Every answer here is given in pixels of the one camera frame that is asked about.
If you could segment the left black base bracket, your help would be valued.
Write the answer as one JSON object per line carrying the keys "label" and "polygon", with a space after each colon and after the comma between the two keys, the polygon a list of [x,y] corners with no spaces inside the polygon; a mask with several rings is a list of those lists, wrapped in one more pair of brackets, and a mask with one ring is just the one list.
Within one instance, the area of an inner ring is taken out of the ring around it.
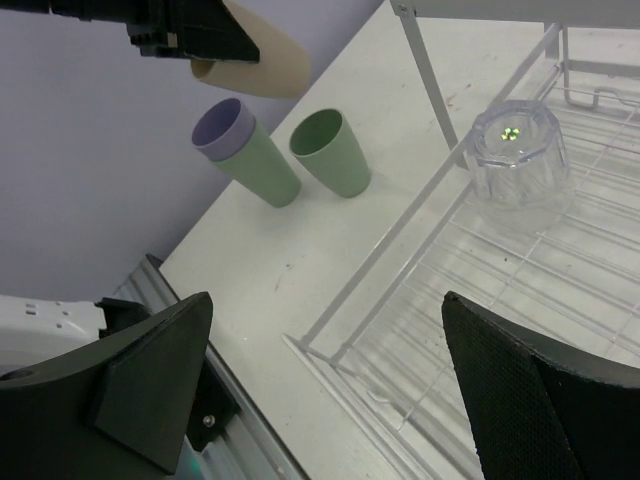
{"label": "left black base bracket", "polygon": [[226,430],[239,412],[226,364],[209,346],[200,370],[186,437],[196,452],[202,452]]}

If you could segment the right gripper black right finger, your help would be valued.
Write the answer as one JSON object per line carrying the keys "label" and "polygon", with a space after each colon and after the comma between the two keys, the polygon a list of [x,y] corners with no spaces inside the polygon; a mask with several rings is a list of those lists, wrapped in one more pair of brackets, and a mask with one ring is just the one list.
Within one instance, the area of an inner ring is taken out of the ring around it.
{"label": "right gripper black right finger", "polygon": [[639,371],[446,293],[441,314],[487,479],[636,479]]}

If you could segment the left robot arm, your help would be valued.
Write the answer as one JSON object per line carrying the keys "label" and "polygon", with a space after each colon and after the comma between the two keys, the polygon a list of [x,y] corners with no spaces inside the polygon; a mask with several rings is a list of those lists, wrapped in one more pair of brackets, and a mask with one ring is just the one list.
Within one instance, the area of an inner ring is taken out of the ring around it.
{"label": "left robot arm", "polygon": [[[241,61],[260,50],[222,1],[3,1],[8,11],[126,27],[144,57]],[[91,302],[1,297],[1,372],[43,362],[99,339],[108,328]]]}

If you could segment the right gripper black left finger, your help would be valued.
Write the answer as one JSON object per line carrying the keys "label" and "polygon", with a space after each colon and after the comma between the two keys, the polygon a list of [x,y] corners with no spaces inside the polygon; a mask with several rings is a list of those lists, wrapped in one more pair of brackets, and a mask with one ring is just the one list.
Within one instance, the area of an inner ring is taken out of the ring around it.
{"label": "right gripper black left finger", "polygon": [[205,359],[210,296],[1,378],[4,479],[175,473]]}

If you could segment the beige plastic cup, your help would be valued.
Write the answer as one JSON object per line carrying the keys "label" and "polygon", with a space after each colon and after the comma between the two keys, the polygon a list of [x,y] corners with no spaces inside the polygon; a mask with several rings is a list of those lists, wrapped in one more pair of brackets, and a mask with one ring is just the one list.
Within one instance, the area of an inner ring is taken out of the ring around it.
{"label": "beige plastic cup", "polygon": [[311,62],[307,52],[288,34],[262,16],[226,1],[243,30],[257,45],[256,63],[193,60],[194,78],[204,84],[266,98],[293,99],[302,96],[311,84]]}

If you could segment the lavender plastic cup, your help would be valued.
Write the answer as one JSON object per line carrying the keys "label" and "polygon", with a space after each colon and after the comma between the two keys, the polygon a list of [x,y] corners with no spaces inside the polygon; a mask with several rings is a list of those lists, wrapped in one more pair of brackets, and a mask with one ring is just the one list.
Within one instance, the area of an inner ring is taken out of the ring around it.
{"label": "lavender plastic cup", "polygon": [[238,98],[228,98],[211,107],[195,125],[192,145],[213,162],[238,153],[256,128],[256,118]]}

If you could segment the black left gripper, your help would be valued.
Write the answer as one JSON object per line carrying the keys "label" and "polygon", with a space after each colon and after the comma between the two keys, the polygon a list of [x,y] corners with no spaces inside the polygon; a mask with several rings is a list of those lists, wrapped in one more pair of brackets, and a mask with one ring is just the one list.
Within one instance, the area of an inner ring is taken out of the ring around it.
{"label": "black left gripper", "polygon": [[52,0],[53,14],[126,24],[144,57],[256,63],[260,50],[221,1]]}

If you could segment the large green plastic cup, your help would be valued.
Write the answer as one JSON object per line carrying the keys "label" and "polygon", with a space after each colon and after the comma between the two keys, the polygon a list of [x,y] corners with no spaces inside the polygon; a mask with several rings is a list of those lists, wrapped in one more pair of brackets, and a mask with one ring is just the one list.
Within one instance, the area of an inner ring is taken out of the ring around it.
{"label": "large green plastic cup", "polygon": [[301,181],[260,122],[246,144],[214,165],[274,208],[292,203]]}

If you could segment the clear faceted glass cup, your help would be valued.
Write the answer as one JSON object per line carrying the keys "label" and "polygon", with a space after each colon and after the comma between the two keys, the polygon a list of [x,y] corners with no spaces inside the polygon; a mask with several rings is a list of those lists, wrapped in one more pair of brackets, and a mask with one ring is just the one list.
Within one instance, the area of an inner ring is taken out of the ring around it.
{"label": "clear faceted glass cup", "polygon": [[490,212],[558,213],[571,164],[558,118],[539,100],[506,100],[480,113],[465,139],[476,198]]}

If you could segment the small green plastic cup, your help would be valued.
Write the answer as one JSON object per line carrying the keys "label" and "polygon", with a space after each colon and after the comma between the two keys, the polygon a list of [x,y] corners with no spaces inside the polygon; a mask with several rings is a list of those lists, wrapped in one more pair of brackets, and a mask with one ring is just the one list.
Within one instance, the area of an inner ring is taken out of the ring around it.
{"label": "small green plastic cup", "polygon": [[361,146],[343,113],[323,109],[293,131],[289,149],[321,184],[342,198],[353,198],[370,185],[372,174]]}

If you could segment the aluminium mounting rail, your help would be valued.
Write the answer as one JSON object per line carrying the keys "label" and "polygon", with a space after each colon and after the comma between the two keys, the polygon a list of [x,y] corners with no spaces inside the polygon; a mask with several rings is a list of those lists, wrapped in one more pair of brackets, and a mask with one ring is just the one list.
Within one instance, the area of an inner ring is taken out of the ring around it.
{"label": "aluminium mounting rail", "polygon": [[186,434],[178,479],[306,479],[308,475],[226,364],[239,412],[202,452]]}

